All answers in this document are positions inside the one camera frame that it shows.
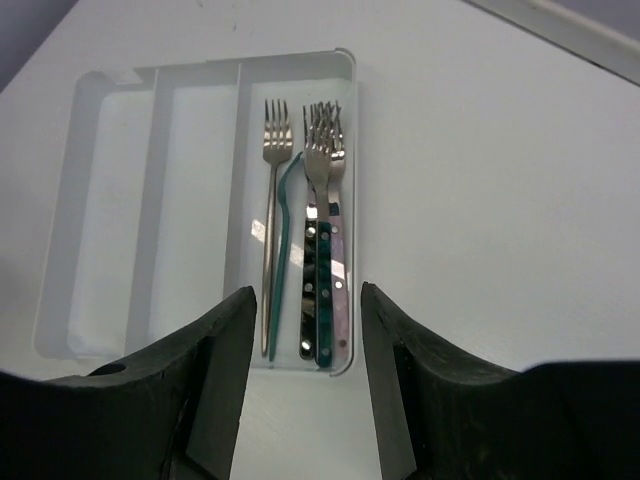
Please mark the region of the long silver fork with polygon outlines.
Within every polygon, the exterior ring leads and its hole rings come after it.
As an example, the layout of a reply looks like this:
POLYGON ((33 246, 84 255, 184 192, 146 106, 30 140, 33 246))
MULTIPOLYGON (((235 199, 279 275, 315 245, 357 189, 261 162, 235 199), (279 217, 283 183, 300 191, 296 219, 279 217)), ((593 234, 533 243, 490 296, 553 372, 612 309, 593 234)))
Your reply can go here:
POLYGON ((293 152, 293 134, 286 100, 266 99, 263 136, 263 160, 269 165, 269 184, 266 220, 264 227, 264 252, 261 290, 261 354, 269 352, 272 312, 274 233, 276 223, 276 190, 278 168, 288 162, 293 152))

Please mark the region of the fork with black handle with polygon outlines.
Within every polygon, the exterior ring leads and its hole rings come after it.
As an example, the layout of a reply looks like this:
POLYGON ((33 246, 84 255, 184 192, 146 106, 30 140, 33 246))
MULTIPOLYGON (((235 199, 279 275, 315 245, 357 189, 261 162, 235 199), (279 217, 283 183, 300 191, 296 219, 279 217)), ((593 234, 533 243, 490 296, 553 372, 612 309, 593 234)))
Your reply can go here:
POLYGON ((309 133, 312 130, 312 105, 303 109, 305 128, 305 148, 303 152, 304 173, 307 179, 308 198, 305 207, 303 240, 303 284, 301 299, 300 355, 316 362, 317 320, 316 320, 316 194, 307 176, 307 152, 310 146, 309 133))

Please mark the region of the white divided cutlery tray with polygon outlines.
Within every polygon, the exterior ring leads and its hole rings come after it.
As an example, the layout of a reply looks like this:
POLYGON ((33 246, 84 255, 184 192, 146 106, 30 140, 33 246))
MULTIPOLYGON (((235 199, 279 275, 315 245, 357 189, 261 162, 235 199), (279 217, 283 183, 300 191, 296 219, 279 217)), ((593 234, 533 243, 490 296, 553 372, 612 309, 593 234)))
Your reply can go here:
POLYGON ((256 368, 337 376, 356 350, 357 76, 345 50, 92 71, 76 83, 38 302, 34 346, 106 362, 171 334, 243 286, 262 285, 269 165, 266 99, 286 100, 293 148, 303 109, 337 101, 349 354, 321 369, 300 355, 304 163, 287 182, 291 246, 277 353, 256 368))

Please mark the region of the teal plastic fork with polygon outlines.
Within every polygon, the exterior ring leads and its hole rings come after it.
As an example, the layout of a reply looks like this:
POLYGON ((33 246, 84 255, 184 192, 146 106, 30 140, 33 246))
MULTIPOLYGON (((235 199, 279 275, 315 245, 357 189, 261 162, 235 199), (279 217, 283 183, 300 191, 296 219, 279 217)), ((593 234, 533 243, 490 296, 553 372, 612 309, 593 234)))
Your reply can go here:
POLYGON ((291 215, 287 199, 287 182, 294 168, 299 164, 303 152, 299 152, 292 160, 291 164, 287 167, 286 171, 282 175, 278 187, 277 187, 277 201, 281 210, 281 234, 280 243, 278 249, 278 262, 276 268, 275 286, 273 292, 273 302, 271 310, 271 326, 270 326, 270 346, 268 358, 272 362, 275 360, 277 353, 278 331, 281 318, 283 292, 284 292, 284 280, 286 274, 286 268, 289 258, 289 251, 291 246, 290 240, 290 222, 291 215))

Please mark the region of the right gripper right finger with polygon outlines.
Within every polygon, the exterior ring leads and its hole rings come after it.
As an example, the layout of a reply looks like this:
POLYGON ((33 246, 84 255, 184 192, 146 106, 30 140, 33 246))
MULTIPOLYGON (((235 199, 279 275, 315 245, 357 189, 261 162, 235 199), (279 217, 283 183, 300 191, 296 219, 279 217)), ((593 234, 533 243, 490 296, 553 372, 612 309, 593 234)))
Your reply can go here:
POLYGON ((567 361, 522 372, 361 290, 364 356, 386 479, 635 479, 639 364, 567 361))

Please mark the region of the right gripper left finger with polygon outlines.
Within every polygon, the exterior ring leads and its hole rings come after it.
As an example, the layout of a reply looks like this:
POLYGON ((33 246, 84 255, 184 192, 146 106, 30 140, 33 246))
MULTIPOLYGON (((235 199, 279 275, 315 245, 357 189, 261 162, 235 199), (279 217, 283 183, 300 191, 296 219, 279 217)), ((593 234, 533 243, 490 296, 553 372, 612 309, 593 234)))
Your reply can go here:
POLYGON ((85 376, 1 376, 5 479, 226 479, 254 343, 243 287, 85 376))

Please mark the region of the fork with teal handle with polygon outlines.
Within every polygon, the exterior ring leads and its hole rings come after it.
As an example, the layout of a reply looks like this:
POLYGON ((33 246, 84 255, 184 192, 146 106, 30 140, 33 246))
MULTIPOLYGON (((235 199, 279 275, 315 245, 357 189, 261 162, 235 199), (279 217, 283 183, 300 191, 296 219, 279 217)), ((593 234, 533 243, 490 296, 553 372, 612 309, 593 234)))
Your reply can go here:
POLYGON ((311 107, 312 130, 307 152, 307 176, 316 194, 316 363, 329 368, 333 362, 333 306, 331 286, 331 225, 328 183, 331 170, 331 108, 319 102, 311 107))

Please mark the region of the fork with pink handle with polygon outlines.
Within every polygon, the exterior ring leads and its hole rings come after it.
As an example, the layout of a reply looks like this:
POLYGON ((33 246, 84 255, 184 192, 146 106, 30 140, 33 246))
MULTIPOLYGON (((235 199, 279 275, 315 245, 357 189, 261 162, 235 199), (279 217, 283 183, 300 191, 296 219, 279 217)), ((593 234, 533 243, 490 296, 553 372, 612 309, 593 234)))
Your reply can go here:
POLYGON ((335 357, 346 359, 349 354, 349 300, 345 270, 344 230, 341 208, 341 183, 346 171, 346 148, 340 121, 341 108, 337 101, 324 105, 330 127, 331 168, 328 201, 331 223, 331 273, 333 302, 333 331, 335 357))

